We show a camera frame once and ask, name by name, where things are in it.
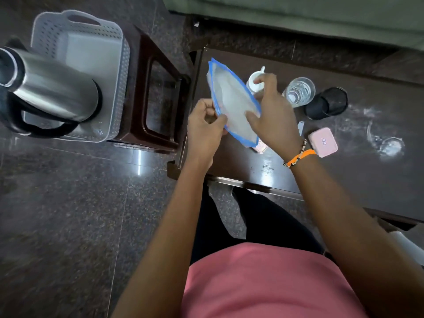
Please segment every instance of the green sofa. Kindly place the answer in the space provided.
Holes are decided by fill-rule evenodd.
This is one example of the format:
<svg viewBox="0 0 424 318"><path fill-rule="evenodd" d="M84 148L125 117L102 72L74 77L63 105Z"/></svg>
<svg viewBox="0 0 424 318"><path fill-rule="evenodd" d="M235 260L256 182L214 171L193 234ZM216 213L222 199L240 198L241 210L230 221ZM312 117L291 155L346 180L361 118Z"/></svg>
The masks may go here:
<svg viewBox="0 0 424 318"><path fill-rule="evenodd" d="M164 0L168 10L424 50L424 0Z"/></svg>

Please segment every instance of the hand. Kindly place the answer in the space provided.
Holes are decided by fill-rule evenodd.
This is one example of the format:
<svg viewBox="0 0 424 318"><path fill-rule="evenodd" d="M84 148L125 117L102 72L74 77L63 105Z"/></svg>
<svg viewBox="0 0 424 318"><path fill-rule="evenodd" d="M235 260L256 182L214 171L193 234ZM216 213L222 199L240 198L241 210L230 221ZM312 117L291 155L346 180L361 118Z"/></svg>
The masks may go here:
<svg viewBox="0 0 424 318"><path fill-rule="evenodd" d="M206 115L215 116L212 99L200 99L188 117L187 161L195 162L206 172L212 166L212 159L218 149L223 129L227 123L226 115L220 115L208 124Z"/></svg>
<svg viewBox="0 0 424 318"><path fill-rule="evenodd" d="M261 117L246 112L246 118L259 138L288 162L302 149L303 139L299 135L296 117L290 103L277 91L276 75L262 74L254 81L262 82Z"/></svg>

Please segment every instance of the kettle handle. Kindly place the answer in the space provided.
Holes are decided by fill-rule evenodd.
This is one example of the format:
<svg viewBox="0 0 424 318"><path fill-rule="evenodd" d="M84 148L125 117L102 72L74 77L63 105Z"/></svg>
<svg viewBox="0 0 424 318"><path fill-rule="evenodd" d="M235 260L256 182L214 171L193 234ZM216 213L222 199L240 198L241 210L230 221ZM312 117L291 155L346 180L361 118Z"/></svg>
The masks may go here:
<svg viewBox="0 0 424 318"><path fill-rule="evenodd" d="M55 119L64 122L64 124L57 128L40 128L35 125L26 123L22 118L22 111L33 113L49 119ZM65 120L47 114L35 107L28 105L14 93L5 90L0 90L0 120L7 128L15 133L38 138L62 137L72 132L79 124L78 122Z"/></svg>

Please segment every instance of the tabletop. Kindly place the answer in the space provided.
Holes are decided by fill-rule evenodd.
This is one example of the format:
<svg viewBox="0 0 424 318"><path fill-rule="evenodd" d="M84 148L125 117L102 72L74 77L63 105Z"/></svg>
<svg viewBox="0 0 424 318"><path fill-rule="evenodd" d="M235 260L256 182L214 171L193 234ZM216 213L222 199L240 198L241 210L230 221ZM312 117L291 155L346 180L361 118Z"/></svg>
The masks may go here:
<svg viewBox="0 0 424 318"><path fill-rule="evenodd" d="M197 59L192 105L211 96L206 80L211 58L244 82L265 66L265 72L277 75L280 92L296 77L310 78L317 93L333 86L346 90L349 106L339 116L312 121L302 108L295 108L298 121L305 122L304 135L322 127L331 129L338 151L321 161L361 206L424 221L424 87L204 48ZM392 138L403 142L395 153L385 149ZM180 153L182 164L184 147ZM257 184L268 187L268 192L301 199L291 171L273 150L258 154L231 135L222 138L208 174L223 183Z"/></svg>

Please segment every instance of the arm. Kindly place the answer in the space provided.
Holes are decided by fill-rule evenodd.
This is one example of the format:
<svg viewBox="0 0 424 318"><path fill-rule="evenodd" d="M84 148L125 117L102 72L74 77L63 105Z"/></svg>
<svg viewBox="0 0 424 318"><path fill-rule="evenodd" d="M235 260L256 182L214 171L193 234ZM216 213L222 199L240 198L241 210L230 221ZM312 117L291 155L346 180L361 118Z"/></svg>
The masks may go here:
<svg viewBox="0 0 424 318"><path fill-rule="evenodd" d="M265 82L262 115L246 112L246 117L265 144L291 160L302 145L293 109L277 92L275 75L264 74L257 82ZM421 267L350 199L316 155L290 169L328 249L363 305L376 317L421 317Z"/></svg>
<svg viewBox="0 0 424 318"><path fill-rule="evenodd" d="M209 125L204 119L207 114L215 114L212 100L200 100L189 117L187 160L169 205L112 318L179 316L203 180L227 121L221 115Z"/></svg>

